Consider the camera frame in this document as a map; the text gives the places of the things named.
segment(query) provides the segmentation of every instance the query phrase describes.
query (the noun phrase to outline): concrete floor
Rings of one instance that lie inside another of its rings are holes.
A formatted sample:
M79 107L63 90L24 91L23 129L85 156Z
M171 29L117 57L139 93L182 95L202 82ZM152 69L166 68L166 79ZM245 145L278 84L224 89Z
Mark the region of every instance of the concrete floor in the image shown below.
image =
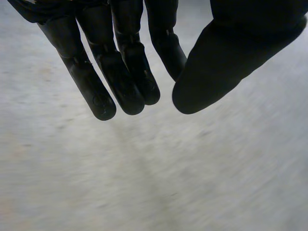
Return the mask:
M190 2L187 54L212 18ZM38 27L0 2L0 231L307 231L308 29L190 116L145 17L141 38L161 100L101 122Z

